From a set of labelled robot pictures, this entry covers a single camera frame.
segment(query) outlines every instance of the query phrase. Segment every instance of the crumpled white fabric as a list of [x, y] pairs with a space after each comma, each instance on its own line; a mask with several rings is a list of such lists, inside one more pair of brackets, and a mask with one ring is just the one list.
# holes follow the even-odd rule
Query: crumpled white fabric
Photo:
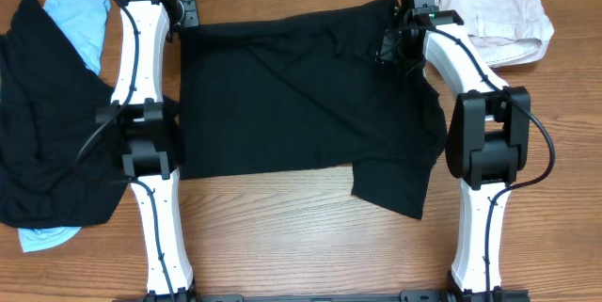
[[554, 34], [541, 0], [435, 0], [455, 10], [490, 67], [529, 63], [546, 54]]

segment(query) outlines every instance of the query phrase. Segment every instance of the blue towel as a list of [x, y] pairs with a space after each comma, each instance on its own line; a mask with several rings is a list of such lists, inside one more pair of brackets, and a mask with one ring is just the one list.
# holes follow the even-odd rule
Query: blue towel
[[[86, 67], [101, 73], [106, 13], [109, 0], [46, 0], [44, 10], [71, 42]], [[57, 227], [43, 230], [19, 229], [23, 252], [44, 250], [70, 240], [81, 227]]]

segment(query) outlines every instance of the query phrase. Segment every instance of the white cloth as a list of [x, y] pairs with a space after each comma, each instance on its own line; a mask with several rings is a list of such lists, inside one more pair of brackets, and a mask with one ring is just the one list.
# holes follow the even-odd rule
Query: white cloth
[[533, 62], [546, 53], [554, 34], [541, 0], [435, 0], [455, 10], [487, 65]]

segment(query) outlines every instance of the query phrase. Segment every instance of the folded cloth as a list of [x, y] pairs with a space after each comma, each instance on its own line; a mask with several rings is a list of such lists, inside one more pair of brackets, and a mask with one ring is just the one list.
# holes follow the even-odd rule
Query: folded cloth
[[100, 74], [109, 0], [46, 0], [44, 10], [75, 47], [86, 68]]
[[17, 228], [106, 222], [125, 184], [102, 142], [72, 170], [113, 89], [82, 58], [38, 0], [22, 0], [0, 36], [0, 222]]
[[[101, 71], [106, 13], [109, 0], [46, 0], [44, 10], [55, 21], [84, 60], [86, 68]], [[59, 246], [69, 241], [81, 227], [56, 227], [47, 230], [19, 229], [24, 252]]]
[[376, 62], [397, 6], [182, 33], [182, 178], [353, 163], [353, 194], [421, 218], [447, 132], [422, 70]]
[[456, 10], [470, 41], [492, 67], [541, 59], [554, 34], [541, 0], [435, 0]]

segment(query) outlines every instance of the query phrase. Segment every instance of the black fabric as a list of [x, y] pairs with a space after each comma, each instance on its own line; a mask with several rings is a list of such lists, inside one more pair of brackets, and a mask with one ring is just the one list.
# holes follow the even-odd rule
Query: black fabric
[[396, 6], [182, 34], [182, 178], [353, 163], [353, 194], [421, 218], [446, 126], [421, 70], [375, 62]]
[[106, 222], [125, 184], [102, 143], [75, 174], [77, 152], [96, 130], [113, 89], [83, 60], [38, 0], [22, 0], [0, 36], [0, 222], [51, 228]]

